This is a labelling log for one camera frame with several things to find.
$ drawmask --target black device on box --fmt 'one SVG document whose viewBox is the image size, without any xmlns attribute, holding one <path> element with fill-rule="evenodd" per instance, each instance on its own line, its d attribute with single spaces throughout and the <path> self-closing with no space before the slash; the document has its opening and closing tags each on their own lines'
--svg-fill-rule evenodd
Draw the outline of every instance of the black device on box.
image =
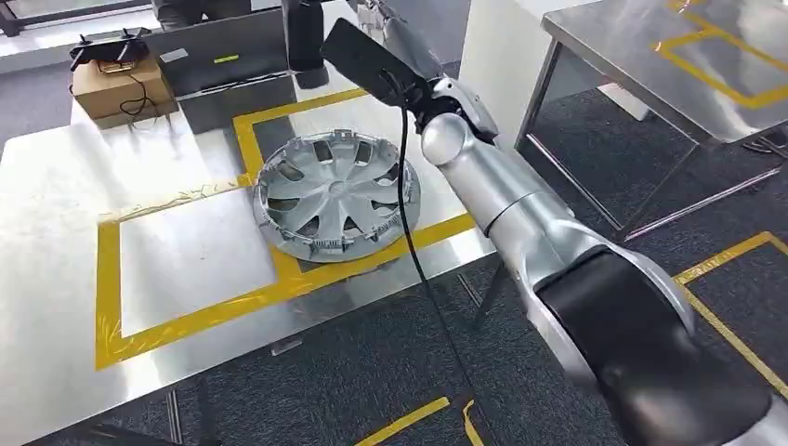
<svg viewBox="0 0 788 446">
<path fill-rule="evenodd" d="M 142 42 L 142 36 L 150 34 L 151 30 L 139 28 L 130 33 L 126 28 L 116 35 L 100 38 L 85 38 L 80 35 L 80 42 L 71 49 L 72 72 L 79 65 L 84 65 L 93 60 L 115 64 L 138 62 L 148 56 L 148 47 Z"/>
<path fill-rule="evenodd" d="M 320 0 L 282 0 L 287 58 L 290 69 L 322 68 L 323 14 Z"/>
</svg>

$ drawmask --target yellow floor marking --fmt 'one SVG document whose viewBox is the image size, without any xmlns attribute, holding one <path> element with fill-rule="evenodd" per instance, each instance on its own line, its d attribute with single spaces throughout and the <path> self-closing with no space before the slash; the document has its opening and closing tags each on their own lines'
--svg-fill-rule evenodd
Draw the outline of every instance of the yellow floor marking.
<svg viewBox="0 0 788 446">
<path fill-rule="evenodd" d="M 769 232 L 766 232 L 766 234 L 768 234 L 768 240 L 771 242 L 771 244 L 773 244 L 783 254 L 788 256 L 788 244 L 785 244 L 782 240 L 778 239 Z"/>
<path fill-rule="evenodd" d="M 370 437 L 363 439 L 356 443 L 356 446 L 374 446 L 375 444 L 380 444 L 382 441 L 388 439 L 389 437 L 393 436 L 397 432 L 400 432 L 407 426 L 410 426 L 424 418 L 432 415 L 433 413 L 447 407 L 449 405 L 449 399 L 446 397 L 438 398 L 430 402 L 428 405 L 423 406 L 415 411 L 408 413 L 407 415 L 403 416 L 399 420 L 391 423 L 390 425 L 378 430 Z"/>
<path fill-rule="evenodd" d="M 725 338 L 726 341 L 733 347 L 736 348 L 746 360 L 750 363 L 758 372 L 763 375 L 766 380 L 777 389 L 780 394 L 788 400 L 788 386 L 786 386 L 785 382 L 780 379 L 777 374 L 774 373 L 758 356 L 749 348 L 744 341 L 742 341 L 736 334 L 733 333 L 732 330 L 728 328 L 728 326 L 722 322 L 711 309 L 709 309 L 701 299 L 699 299 L 696 295 L 687 288 L 687 283 L 698 279 L 699 277 L 703 276 L 703 274 L 708 273 L 709 271 L 719 268 L 722 265 L 730 262 L 736 257 L 743 256 L 744 254 L 756 249 L 759 246 L 762 246 L 766 243 L 774 244 L 777 249 L 788 256 L 788 246 L 786 244 L 775 237 L 771 232 L 764 231 L 757 234 L 755 237 L 745 240 L 744 242 L 738 243 L 736 245 L 731 246 L 730 248 L 726 249 L 725 251 L 717 254 L 716 256 L 712 256 L 707 260 L 695 265 L 694 267 L 685 270 L 684 272 L 676 275 L 673 279 L 681 285 L 684 289 L 684 292 L 687 294 L 687 300 L 695 308 L 704 319 L 706 319 L 718 333 Z"/>
<path fill-rule="evenodd" d="M 687 283 L 698 279 L 699 277 L 703 276 L 703 274 L 711 271 L 712 269 L 721 267 L 726 263 L 730 262 L 734 258 L 746 254 L 758 246 L 768 243 L 775 237 L 771 235 L 770 232 L 761 232 L 760 234 L 756 235 L 753 238 L 747 239 L 744 242 L 738 243 L 730 248 L 726 249 L 725 251 L 717 254 L 716 256 L 712 256 L 707 260 L 695 265 L 694 267 L 685 270 L 684 272 L 676 275 L 674 280 L 679 284 L 686 285 Z"/>
<path fill-rule="evenodd" d="M 732 330 L 728 328 L 728 326 L 722 322 L 713 312 L 709 309 L 706 305 L 701 302 L 698 297 L 696 297 L 687 287 L 684 287 L 684 292 L 687 293 L 687 299 L 695 308 L 695 311 L 703 316 L 712 327 L 717 330 L 722 337 L 728 341 L 729 344 L 736 348 L 736 350 L 744 356 L 744 358 L 749 362 L 759 373 L 763 375 L 766 380 L 777 389 L 778 392 L 782 395 L 783 398 L 788 400 L 788 386 L 785 385 L 785 382 L 780 379 L 777 374 L 774 373 L 758 356 L 749 348 L 747 347 L 744 342 L 733 333 Z"/>
<path fill-rule="evenodd" d="M 479 432 L 476 431 L 476 428 L 473 427 L 473 423 L 470 421 L 470 416 L 468 416 L 468 410 L 470 406 L 473 405 L 473 400 L 470 400 L 468 404 L 466 404 L 465 409 L 463 409 L 463 416 L 465 417 L 465 427 L 466 427 L 466 435 L 470 440 L 470 443 L 473 446 L 484 446 L 484 443 L 481 441 L 481 437 L 479 436 Z"/>
</svg>

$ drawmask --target power cord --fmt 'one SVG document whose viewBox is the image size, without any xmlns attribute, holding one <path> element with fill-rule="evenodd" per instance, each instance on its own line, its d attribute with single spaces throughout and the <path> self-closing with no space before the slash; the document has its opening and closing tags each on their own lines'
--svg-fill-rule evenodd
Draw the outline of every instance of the power cord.
<svg viewBox="0 0 788 446">
<path fill-rule="evenodd" d="M 416 254 L 416 250 L 414 247 L 413 237 L 411 236 L 411 230 L 408 226 L 408 217 L 405 215 L 405 200 L 404 200 L 404 176 L 405 176 L 405 150 L 408 147 L 408 110 L 407 110 L 407 103 L 405 97 L 405 91 L 402 89 L 399 81 L 397 78 L 394 77 L 388 71 L 383 70 L 383 74 L 386 76 L 388 83 L 394 88 L 394 91 L 397 93 L 397 97 L 400 102 L 400 109 L 402 111 L 402 139 L 400 143 L 400 163 L 397 166 L 397 198 L 398 198 L 398 205 L 400 208 L 400 216 L 402 218 L 402 228 L 405 232 L 405 240 L 408 242 L 408 250 L 411 253 L 411 258 L 414 261 L 414 266 L 416 268 L 416 272 L 418 272 L 419 279 L 421 280 L 422 287 L 424 288 L 424 294 L 427 296 L 430 302 L 432 302 L 432 307 L 435 309 L 435 313 L 438 315 L 438 319 L 440 320 L 440 327 L 443 330 L 443 334 L 446 337 L 446 340 L 449 344 L 449 347 L 452 350 L 452 354 L 454 355 L 454 360 L 457 361 L 457 364 L 460 366 L 460 371 L 462 372 L 463 379 L 465 380 L 467 386 L 470 388 L 471 395 L 475 399 L 477 392 L 476 389 L 473 387 L 473 383 L 470 381 L 470 377 L 468 376 L 466 366 L 463 364 L 462 360 L 460 359 L 460 353 L 457 350 L 457 346 L 454 344 L 452 340 L 451 333 L 449 332 L 449 326 L 446 323 L 446 320 L 443 318 L 443 313 L 440 312 L 440 307 L 438 306 L 438 301 L 435 299 L 435 296 L 432 294 L 432 289 L 429 286 L 429 280 L 427 279 L 427 275 L 424 273 L 424 269 L 421 266 L 421 262 L 419 262 L 418 255 Z M 495 437 L 493 433 L 493 427 L 488 421 L 487 415 L 484 412 L 484 408 L 482 407 L 481 401 L 475 401 L 477 407 L 479 407 L 479 413 L 481 414 L 481 418 L 484 420 L 484 423 L 487 425 L 487 428 L 492 436 L 493 442 L 495 444 L 501 444 L 498 441 L 498 438 Z"/>
<path fill-rule="evenodd" d="M 133 74 L 127 74 L 127 76 L 130 77 L 134 82 L 136 82 L 140 86 L 140 88 L 142 88 L 142 96 L 140 98 L 137 98 L 137 99 L 129 99 L 129 100 L 124 100 L 123 102 L 121 102 L 121 104 L 119 106 L 121 112 L 123 112 L 123 113 L 125 113 L 125 114 L 127 114 L 127 115 L 132 117 L 131 125 L 133 126 L 135 121 L 137 120 L 139 115 L 145 110 L 145 107 L 148 105 L 148 102 L 149 102 L 153 106 L 153 109 L 156 111 L 155 114 L 156 114 L 156 117 L 158 118 L 159 111 L 158 111 L 158 108 L 156 106 L 156 102 L 153 101 L 153 99 L 148 97 L 148 88 L 146 88 L 145 84 L 140 82 L 138 78 L 134 77 Z M 131 111 L 126 109 L 128 104 L 135 104 L 135 103 L 139 103 L 139 107 L 138 108 L 136 108 L 135 110 L 131 110 Z"/>
</svg>

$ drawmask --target table leg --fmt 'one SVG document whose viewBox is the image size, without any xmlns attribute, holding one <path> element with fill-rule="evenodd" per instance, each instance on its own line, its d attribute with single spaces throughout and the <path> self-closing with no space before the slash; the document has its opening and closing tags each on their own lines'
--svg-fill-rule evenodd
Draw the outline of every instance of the table leg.
<svg viewBox="0 0 788 446">
<path fill-rule="evenodd" d="M 0 2 L 0 30 L 6 37 L 20 35 L 20 27 L 16 24 L 17 16 L 14 11 L 3 2 Z"/>
<path fill-rule="evenodd" d="M 520 126 L 518 139 L 533 131 L 533 126 L 536 124 L 536 116 L 539 115 L 539 111 L 542 109 L 542 102 L 545 101 L 545 95 L 550 87 L 550 80 L 553 79 L 553 72 L 556 70 L 562 49 L 563 45 L 556 39 L 553 39 L 547 48 L 545 63 L 542 65 L 542 70 L 539 71 L 539 77 L 536 78 L 536 85 L 533 87 L 533 94 L 528 102 L 528 108 Z"/>
<path fill-rule="evenodd" d="M 734 193 L 738 192 L 739 190 L 747 189 L 750 186 L 754 186 L 755 184 L 758 184 L 758 183 L 760 183 L 760 182 L 762 182 L 762 181 L 764 181 L 764 180 L 766 180 L 768 178 L 774 177 L 775 175 L 779 174 L 782 171 L 782 168 L 784 166 L 785 166 L 785 164 L 782 164 L 779 167 L 775 167 L 775 168 L 770 169 L 770 170 L 768 170 L 768 171 L 766 171 L 766 172 L 764 172 L 764 173 L 762 173 L 760 175 L 757 175 L 757 176 L 752 177 L 752 178 L 750 178 L 750 179 L 748 179 L 746 181 L 743 181 L 743 182 L 737 184 L 736 186 L 733 186 L 732 188 L 725 189 L 725 190 L 723 190 L 723 191 L 721 191 L 719 193 L 716 193 L 716 194 L 714 194 L 714 195 L 712 195 L 712 196 L 710 196 L 708 198 L 700 200 L 699 202 L 697 202 L 695 204 L 692 204 L 692 205 L 687 206 L 687 207 L 685 207 L 683 209 L 675 211 L 673 214 L 670 214 L 669 216 L 664 216 L 664 217 L 662 217 L 662 218 L 660 218 L 658 220 L 652 221 L 648 225 L 642 226 L 642 227 L 640 227 L 637 230 L 633 230 L 633 231 L 629 232 L 628 234 L 625 234 L 624 238 L 623 238 L 623 241 L 624 242 L 629 242 L 630 240 L 632 240 L 632 239 L 634 239 L 636 237 L 639 237 L 639 236 L 641 236 L 641 235 L 643 235 L 643 234 L 645 234 L 647 232 L 651 232 L 652 230 L 655 230 L 655 229 L 659 228 L 660 226 L 666 225 L 666 224 L 670 223 L 671 221 L 678 220 L 679 218 L 682 218 L 683 216 L 689 215 L 689 214 L 691 214 L 691 213 L 693 213 L 693 212 L 695 212 L 695 211 L 697 211 L 699 209 L 703 209 L 704 207 L 708 206 L 711 203 L 715 203 L 715 202 L 718 202 L 718 201 L 720 201 L 720 200 L 722 200 L 722 199 L 724 199 L 726 197 L 729 197 L 730 195 L 733 195 Z"/>
<path fill-rule="evenodd" d="M 763 142 L 763 145 L 768 147 L 770 152 L 776 153 L 780 155 L 782 158 L 788 160 L 788 144 L 776 144 L 768 137 L 762 137 L 759 141 Z"/>
<path fill-rule="evenodd" d="M 177 407 L 177 393 L 174 388 L 167 393 L 167 420 L 170 425 L 170 439 L 175 444 L 183 444 L 180 409 Z"/>
<path fill-rule="evenodd" d="M 197 405 L 200 408 L 200 446 L 221 446 L 217 438 L 214 408 L 208 395 L 208 382 L 203 376 L 197 377 Z"/>
<path fill-rule="evenodd" d="M 547 90 L 550 88 L 550 81 L 553 78 L 553 73 L 556 70 L 556 65 L 558 63 L 558 58 L 560 57 L 561 51 L 563 49 L 563 45 L 559 43 L 556 39 L 553 39 L 550 42 L 550 47 L 547 49 L 547 54 L 545 55 L 545 63 L 542 65 L 542 70 L 539 71 L 539 77 L 536 80 L 536 85 L 533 88 L 533 94 L 531 95 L 531 101 L 528 103 L 528 109 L 526 109 L 525 117 L 522 121 L 522 126 L 519 130 L 519 138 L 520 141 L 523 138 L 527 138 L 535 147 L 536 149 L 541 152 L 547 160 L 554 165 L 557 170 L 567 178 L 570 183 L 583 194 L 584 198 L 594 206 L 597 211 L 605 217 L 606 220 L 617 230 L 619 230 L 622 225 L 619 221 L 615 218 L 611 211 L 609 211 L 597 198 L 588 190 L 583 183 L 580 182 L 574 175 L 571 174 L 569 169 L 564 166 L 564 164 L 558 160 L 558 158 L 545 146 L 542 144 L 536 135 L 533 134 L 533 128 L 536 125 L 536 117 L 539 115 L 539 111 L 542 109 L 542 104 L 545 101 L 545 95 L 547 94 Z"/>
<path fill-rule="evenodd" d="M 498 267 L 495 269 L 495 273 L 492 276 L 492 280 L 490 280 L 490 285 L 487 287 L 487 292 L 484 294 L 484 299 L 481 301 L 481 307 L 476 310 L 476 316 L 473 318 L 473 328 L 478 330 L 481 328 L 481 325 L 484 323 L 484 318 L 493 309 L 493 304 L 499 295 L 501 295 L 501 290 L 506 283 L 506 278 L 508 277 L 508 271 L 506 271 L 506 265 L 504 262 L 501 261 L 498 264 Z"/>
</svg>

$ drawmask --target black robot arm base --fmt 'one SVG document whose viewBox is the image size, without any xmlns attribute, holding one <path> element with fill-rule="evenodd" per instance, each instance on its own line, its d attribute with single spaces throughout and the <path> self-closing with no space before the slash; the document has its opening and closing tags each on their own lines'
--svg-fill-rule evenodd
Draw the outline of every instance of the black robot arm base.
<svg viewBox="0 0 788 446">
<path fill-rule="evenodd" d="M 537 294 L 583 353 L 630 445 L 722 445 L 768 412 L 770 392 L 696 345 L 664 296 L 613 252 Z"/>
</svg>

